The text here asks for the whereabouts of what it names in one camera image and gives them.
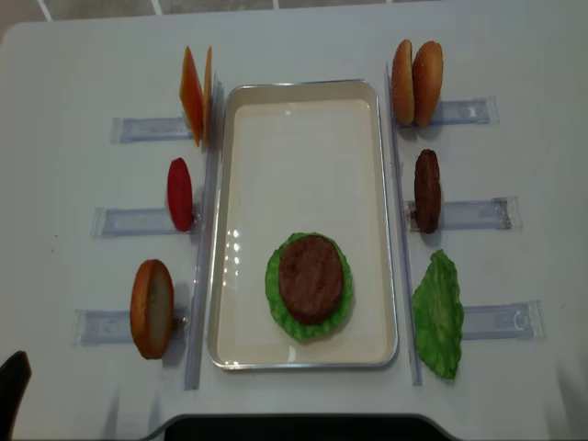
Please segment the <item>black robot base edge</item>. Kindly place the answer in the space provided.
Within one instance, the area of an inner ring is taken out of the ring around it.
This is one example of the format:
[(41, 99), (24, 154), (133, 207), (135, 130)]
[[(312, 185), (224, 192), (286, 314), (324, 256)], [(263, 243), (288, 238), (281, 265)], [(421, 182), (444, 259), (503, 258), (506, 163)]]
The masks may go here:
[(452, 440), (438, 425), (406, 415), (189, 416), (164, 430), (166, 440)]

